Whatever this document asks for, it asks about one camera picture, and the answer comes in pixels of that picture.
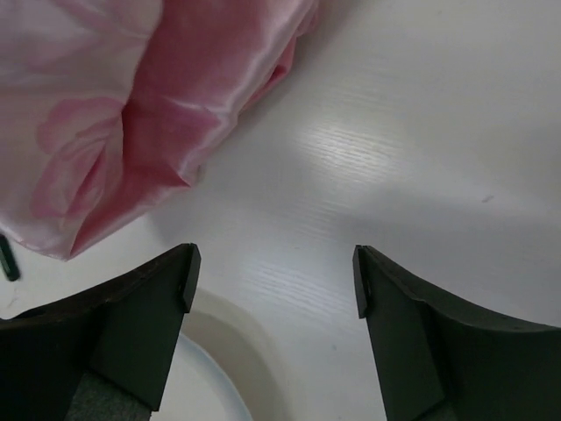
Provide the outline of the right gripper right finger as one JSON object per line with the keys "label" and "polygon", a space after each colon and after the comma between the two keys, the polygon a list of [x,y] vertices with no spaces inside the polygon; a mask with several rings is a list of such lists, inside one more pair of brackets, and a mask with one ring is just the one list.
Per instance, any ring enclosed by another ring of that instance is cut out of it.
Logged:
{"label": "right gripper right finger", "polygon": [[559,419],[557,327],[470,303],[370,246],[353,272],[388,419]]}

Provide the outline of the pink satin cloth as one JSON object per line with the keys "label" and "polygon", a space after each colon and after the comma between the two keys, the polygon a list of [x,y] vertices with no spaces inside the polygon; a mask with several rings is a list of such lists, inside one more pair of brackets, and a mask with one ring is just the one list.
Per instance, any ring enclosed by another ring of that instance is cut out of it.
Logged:
{"label": "pink satin cloth", "polygon": [[68,260],[193,186],[316,1],[4,1],[1,232]]}

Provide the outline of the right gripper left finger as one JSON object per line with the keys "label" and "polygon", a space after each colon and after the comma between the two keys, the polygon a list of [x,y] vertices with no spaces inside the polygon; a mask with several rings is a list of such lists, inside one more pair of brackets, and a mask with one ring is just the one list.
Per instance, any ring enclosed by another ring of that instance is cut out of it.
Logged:
{"label": "right gripper left finger", "polygon": [[1,323],[4,420],[147,420],[200,272],[194,244]]}

